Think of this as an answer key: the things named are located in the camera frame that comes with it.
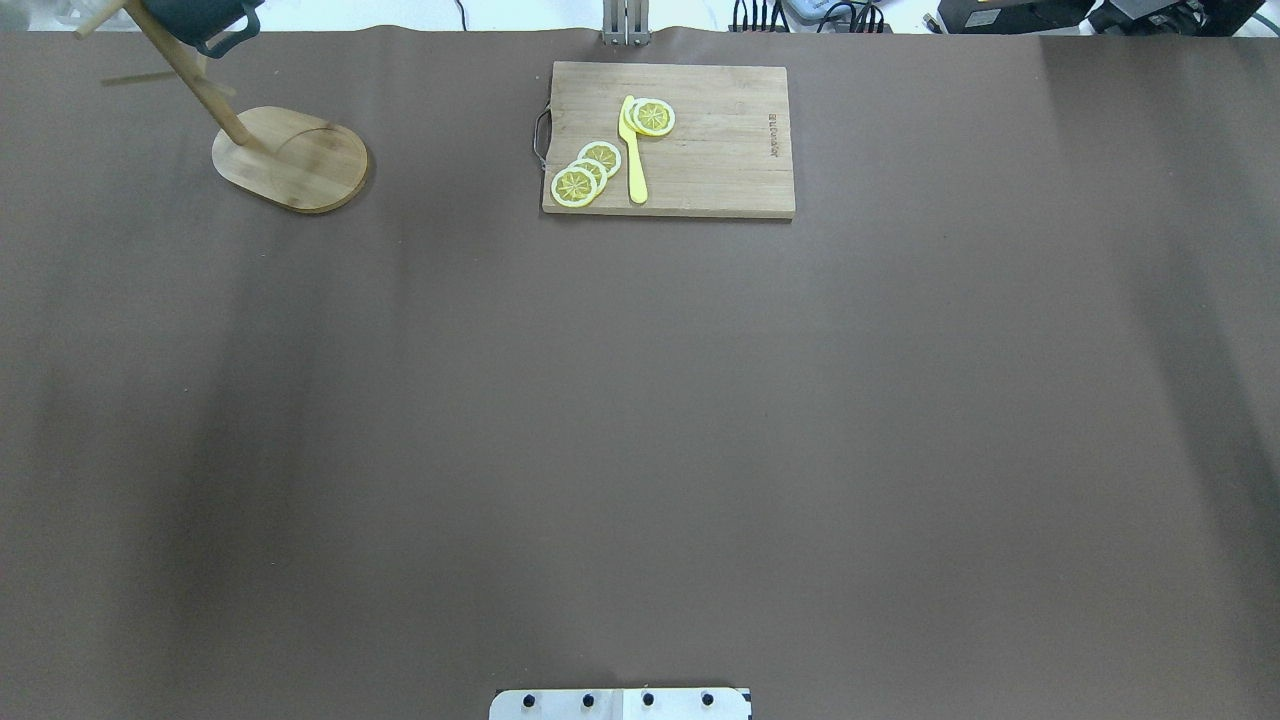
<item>cutting board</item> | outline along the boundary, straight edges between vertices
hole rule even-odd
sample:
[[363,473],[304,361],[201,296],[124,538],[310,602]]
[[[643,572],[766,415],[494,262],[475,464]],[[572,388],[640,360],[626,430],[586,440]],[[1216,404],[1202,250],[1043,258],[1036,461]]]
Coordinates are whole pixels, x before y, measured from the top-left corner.
[[[671,133],[639,138],[649,183],[644,205],[627,193],[627,147],[618,137],[627,95],[666,100],[676,110]],[[550,115],[547,213],[795,217],[786,68],[559,61],[552,69]],[[559,205],[550,195],[552,177],[596,140],[618,146],[622,168],[590,205]]]

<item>yellow knife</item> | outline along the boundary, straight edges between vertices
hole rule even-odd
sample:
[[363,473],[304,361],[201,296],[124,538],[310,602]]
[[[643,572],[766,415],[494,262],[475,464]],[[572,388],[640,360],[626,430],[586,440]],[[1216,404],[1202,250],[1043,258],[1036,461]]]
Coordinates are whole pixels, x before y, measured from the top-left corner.
[[636,131],[627,124],[627,110],[635,102],[634,95],[627,95],[622,101],[622,110],[618,111],[618,137],[627,143],[627,190],[631,191],[631,201],[644,205],[649,201],[649,186],[644,182],[644,168],[640,167],[640,142],[636,140]]

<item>lemon slice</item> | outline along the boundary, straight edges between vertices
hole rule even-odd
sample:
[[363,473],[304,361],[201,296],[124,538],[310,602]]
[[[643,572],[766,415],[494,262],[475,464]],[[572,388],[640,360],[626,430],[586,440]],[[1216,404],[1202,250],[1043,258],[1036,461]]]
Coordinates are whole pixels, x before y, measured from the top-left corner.
[[582,146],[582,150],[577,154],[580,159],[590,158],[596,163],[604,165],[605,173],[612,178],[617,174],[618,168],[622,167],[622,152],[612,142],[605,142],[598,140],[595,142],[588,142]]
[[593,160],[590,158],[579,158],[570,164],[571,168],[586,168],[591,172],[595,178],[595,193],[599,195],[604,192],[604,186],[609,182],[609,170],[604,167],[604,163],[599,160]]
[[552,199],[566,208],[586,205],[599,190],[595,176],[581,165],[570,165],[552,178]]
[[627,124],[650,137],[662,137],[676,127],[676,110],[655,97],[636,97],[628,115]]

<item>wooden mug tree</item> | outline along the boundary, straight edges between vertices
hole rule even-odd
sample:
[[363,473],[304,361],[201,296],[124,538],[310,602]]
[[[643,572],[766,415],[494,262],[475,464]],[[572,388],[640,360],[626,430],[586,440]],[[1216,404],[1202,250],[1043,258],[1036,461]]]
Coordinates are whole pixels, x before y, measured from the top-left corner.
[[284,108],[253,108],[237,115],[205,79],[191,51],[142,0],[111,0],[76,35],[88,37],[122,8],[221,127],[214,138],[214,168],[229,182],[298,213],[340,208],[365,186],[369,151],[360,136]]

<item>dark blue mug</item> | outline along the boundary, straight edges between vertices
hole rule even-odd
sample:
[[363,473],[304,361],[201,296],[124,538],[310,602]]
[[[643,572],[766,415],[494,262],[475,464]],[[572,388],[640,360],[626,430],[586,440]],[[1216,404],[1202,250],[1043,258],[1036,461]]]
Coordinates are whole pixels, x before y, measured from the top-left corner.
[[[142,0],[160,24],[201,55],[221,58],[228,50],[257,35],[262,24],[255,9],[266,0]],[[212,47],[209,41],[241,18],[248,18],[244,29],[228,35]]]

